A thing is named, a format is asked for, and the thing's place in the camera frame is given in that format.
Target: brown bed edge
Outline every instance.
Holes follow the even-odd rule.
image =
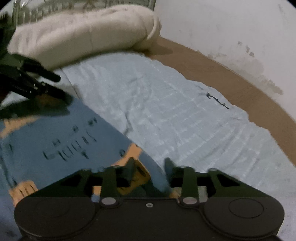
[[[145,55],[180,72],[186,79],[211,86],[233,105],[249,114],[249,120],[269,130],[296,165],[296,123],[272,99],[221,64],[185,46],[159,38]]]

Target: white wall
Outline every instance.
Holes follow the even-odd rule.
[[[155,11],[162,37],[230,68],[296,119],[296,9],[288,1],[157,0]]]

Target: wrinkled sheet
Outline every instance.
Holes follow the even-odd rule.
[[[177,165],[235,176],[277,198],[285,209],[278,233],[296,236],[296,168],[270,133],[201,82],[136,53],[107,53],[58,69],[58,85],[81,98],[163,168]],[[207,97],[207,93],[217,98]],[[18,99],[9,96],[6,103]]]

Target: wall stain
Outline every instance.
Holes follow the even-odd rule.
[[[283,8],[281,7],[280,4],[278,4],[278,7],[279,7],[279,11],[280,11],[281,13],[284,13],[284,10],[283,10]]]
[[[264,66],[257,59],[253,58],[250,60],[250,58],[241,57],[234,60],[221,53],[209,54],[208,57],[240,75],[274,100],[277,100],[277,97],[284,93],[272,80],[267,79],[263,75]]]
[[[192,29],[189,29],[189,43],[190,43],[190,48],[193,49],[194,48],[194,44],[193,44],[193,33],[192,33]]]
[[[288,23],[288,19],[287,19],[286,13],[284,12],[282,6],[280,4],[278,4],[278,7],[279,7],[279,11],[280,11],[280,13],[282,15],[282,18],[283,18],[284,23]]]

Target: metal rivet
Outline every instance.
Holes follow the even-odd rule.
[[[153,207],[152,203],[146,203],[146,207]]]
[[[112,197],[105,197],[102,199],[102,203],[105,205],[113,205],[116,203],[116,199]]]
[[[197,203],[197,199],[194,197],[185,197],[183,199],[183,203],[187,204],[187,205],[193,205]]]

